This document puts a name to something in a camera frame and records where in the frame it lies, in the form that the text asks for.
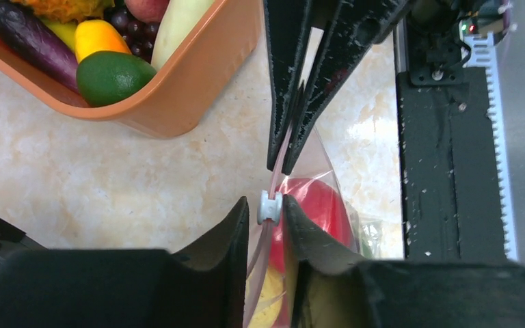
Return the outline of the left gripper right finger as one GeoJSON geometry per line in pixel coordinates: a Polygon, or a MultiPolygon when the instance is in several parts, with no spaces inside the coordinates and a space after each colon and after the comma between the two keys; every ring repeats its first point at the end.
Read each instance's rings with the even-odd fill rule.
{"type": "MultiPolygon", "coordinates": [[[[344,293],[342,327],[525,327],[525,267],[363,260],[344,293]]],[[[334,315],[319,317],[328,327],[334,315]]]]}

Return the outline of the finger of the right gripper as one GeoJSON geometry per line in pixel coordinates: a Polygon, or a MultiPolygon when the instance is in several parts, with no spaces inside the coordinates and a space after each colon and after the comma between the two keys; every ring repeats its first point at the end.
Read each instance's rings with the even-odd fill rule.
{"type": "Polygon", "coordinates": [[[288,141],[311,30],[310,0],[263,2],[271,88],[267,168],[275,167],[281,145],[288,141]]]}
{"type": "Polygon", "coordinates": [[[283,142],[281,172],[291,174],[312,128],[349,75],[375,44],[406,16],[412,1],[312,1],[311,28],[323,35],[283,142]]]}

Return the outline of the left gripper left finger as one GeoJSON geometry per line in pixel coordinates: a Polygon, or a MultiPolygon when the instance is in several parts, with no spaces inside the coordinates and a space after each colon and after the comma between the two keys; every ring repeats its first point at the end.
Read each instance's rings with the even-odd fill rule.
{"type": "Polygon", "coordinates": [[[185,248],[18,249],[0,261],[0,327],[241,327],[249,204],[185,248]]]}

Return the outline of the yellow toy lemon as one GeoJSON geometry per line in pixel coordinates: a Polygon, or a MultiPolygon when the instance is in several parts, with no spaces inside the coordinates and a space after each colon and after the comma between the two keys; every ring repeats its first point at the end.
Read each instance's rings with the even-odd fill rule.
{"type": "Polygon", "coordinates": [[[284,272],[283,264],[271,263],[267,267],[257,304],[248,324],[247,311],[244,311],[244,327],[289,327],[284,272]]]}

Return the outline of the red toy apple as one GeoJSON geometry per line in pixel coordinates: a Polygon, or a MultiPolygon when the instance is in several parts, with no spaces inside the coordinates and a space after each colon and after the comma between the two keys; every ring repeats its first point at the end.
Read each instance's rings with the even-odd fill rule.
{"type": "Polygon", "coordinates": [[[355,247],[345,203],[333,187],[318,179],[289,178],[275,190],[293,196],[306,216],[338,242],[355,247]]]}

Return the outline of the clear zip top bag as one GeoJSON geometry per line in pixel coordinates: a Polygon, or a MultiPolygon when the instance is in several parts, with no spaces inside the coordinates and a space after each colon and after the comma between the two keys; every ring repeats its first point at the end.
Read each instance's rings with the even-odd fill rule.
{"type": "Polygon", "coordinates": [[[267,267],[283,264],[285,304],[289,327],[318,327],[313,315],[334,319],[328,327],[342,327],[345,321],[344,293],[352,291],[351,272],[363,260],[396,255],[398,228],[384,219],[362,214],[340,193],[321,137],[312,131],[301,158],[291,175],[273,172],[271,188],[260,193],[258,208],[250,228],[245,291],[246,324],[256,307],[267,267]],[[295,198],[275,188],[289,178],[322,180],[339,192],[354,235],[350,249],[310,220],[295,198]]]}

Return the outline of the pale green toy eggplant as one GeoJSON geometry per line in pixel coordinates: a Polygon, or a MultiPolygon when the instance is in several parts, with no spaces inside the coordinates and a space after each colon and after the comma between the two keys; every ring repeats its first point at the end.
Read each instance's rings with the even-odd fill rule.
{"type": "Polygon", "coordinates": [[[151,66],[160,70],[187,37],[213,0],[172,0],[162,18],[154,41],[151,66]]]}

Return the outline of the orange fruit basket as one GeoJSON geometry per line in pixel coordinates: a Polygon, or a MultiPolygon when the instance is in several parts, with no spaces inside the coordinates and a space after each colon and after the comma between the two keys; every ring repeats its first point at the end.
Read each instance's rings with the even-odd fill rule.
{"type": "Polygon", "coordinates": [[[258,44],[262,1],[215,1],[157,75],[130,98],[90,108],[84,99],[0,41],[0,71],[53,110],[113,121],[159,139],[194,129],[258,44]]]}

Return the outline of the dark toy grape bunch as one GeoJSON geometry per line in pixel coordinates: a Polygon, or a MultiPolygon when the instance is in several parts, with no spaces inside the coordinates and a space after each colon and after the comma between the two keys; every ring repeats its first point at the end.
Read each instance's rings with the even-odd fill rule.
{"type": "Polygon", "coordinates": [[[108,8],[104,19],[122,36],[130,51],[150,63],[159,23],[143,23],[134,18],[125,5],[108,8]]]}

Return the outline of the green toy lime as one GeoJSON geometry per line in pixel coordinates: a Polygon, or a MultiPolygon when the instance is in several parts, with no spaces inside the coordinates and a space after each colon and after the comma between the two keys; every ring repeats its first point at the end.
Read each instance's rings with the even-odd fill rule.
{"type": "Polygon", "coordinates": [[[98,51],[77,67],[77,88],[92,107],[118,103],[145,87],[157,74],[145,60],[132,54],[98,51]]]}

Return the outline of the small yellow toy mango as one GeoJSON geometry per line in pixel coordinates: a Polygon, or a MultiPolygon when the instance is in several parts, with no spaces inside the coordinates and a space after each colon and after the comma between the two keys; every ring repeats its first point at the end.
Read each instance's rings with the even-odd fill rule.
{"type": "Polygon", "coordinates": [[[85,20],[75,31],[75,55],[80,63],[99,51],[131,54],[130,48],[118,31],[105,20],[85,20]]]}

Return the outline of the orange toy pumpkin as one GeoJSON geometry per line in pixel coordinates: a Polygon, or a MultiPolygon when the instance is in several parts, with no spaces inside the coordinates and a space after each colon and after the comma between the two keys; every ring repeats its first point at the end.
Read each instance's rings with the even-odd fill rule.
{"type": "Polygon", "coordinates": [[[115,6],[114,0],[22,0],[13,3],[29,8],[39,18],[59,23],[102,18],[106,9],[115,6]]]}

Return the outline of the purple toy eggplant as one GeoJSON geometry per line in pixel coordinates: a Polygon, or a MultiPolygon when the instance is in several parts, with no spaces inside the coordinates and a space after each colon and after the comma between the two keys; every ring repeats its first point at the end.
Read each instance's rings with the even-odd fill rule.
{"type": "Polygon", "coordinates": [[[0,1],[0,38],[25,61],[78,92],[75,54],[29,9],[0,1]]]}

